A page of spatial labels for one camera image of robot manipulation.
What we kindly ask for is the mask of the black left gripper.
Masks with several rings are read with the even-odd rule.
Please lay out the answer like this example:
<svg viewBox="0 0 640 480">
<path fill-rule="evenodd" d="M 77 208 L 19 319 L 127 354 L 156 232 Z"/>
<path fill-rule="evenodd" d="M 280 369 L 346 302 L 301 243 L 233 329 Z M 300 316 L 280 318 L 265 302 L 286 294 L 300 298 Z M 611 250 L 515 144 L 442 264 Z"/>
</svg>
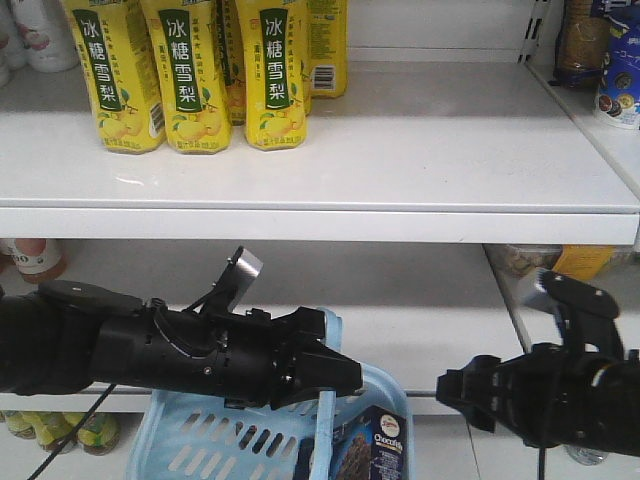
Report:
<svg viewBox="0 0 640 480">
<path fill-rule="evenodd" d="M 298 307 L 272 318 L 179 312 L 156 302 L 102 323 L 91 354 L 96 381 L 213 395 L 272 410 L 315 400 L 322 392 L 349 396 L 362 387 L 359 362 L 323 344 L 325 314 Z"/>
</svg>

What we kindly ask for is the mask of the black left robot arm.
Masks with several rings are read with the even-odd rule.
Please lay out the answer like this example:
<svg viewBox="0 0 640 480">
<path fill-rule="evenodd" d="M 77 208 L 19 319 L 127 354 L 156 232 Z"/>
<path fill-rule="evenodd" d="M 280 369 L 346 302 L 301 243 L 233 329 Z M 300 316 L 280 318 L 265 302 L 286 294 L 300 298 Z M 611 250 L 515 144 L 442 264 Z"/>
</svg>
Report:
<svg viewBox="0 0 640 480">
<path fill-rule="evenodd" d="M 66 395 L 103 382 L 272 409 L 361 388 L 361 365 L 328 346 L 322 311 L 241 315 L 235 295 L 217 287 L 182 310 L 63 280 L 3 295 L 1 388 Z"/>
</svg>

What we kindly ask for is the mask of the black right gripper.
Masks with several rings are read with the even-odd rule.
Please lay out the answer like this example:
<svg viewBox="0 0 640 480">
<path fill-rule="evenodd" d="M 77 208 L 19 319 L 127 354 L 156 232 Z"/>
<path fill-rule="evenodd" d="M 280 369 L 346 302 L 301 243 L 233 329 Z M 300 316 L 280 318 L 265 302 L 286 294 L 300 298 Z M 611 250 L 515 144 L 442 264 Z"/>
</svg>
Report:
<svg viewBox="0 0 640 480">
<path fill-rule="evenodd" d="M 437 379 L 436 400 L 479 430 L 506 427 L 535 448 L 630 446 L 630 360 L 538 344 L 500 363 L 475 356 Z"/>
</svg>

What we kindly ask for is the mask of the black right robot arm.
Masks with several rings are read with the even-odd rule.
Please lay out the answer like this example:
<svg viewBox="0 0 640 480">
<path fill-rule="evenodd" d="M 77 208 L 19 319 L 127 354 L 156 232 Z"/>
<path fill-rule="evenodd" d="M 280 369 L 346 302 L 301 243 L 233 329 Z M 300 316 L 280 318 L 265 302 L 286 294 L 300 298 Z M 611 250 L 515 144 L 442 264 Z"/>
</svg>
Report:
<svg viewBox="0 0 640 480">
<path fill-rule="evenodd" d="M 473 427 L 503 426 L 528 447 L 639 454 L 639 363 L 539 343 L 503 361 L 478 355 L 439 376 L 438 402 Z"/>
</svg>

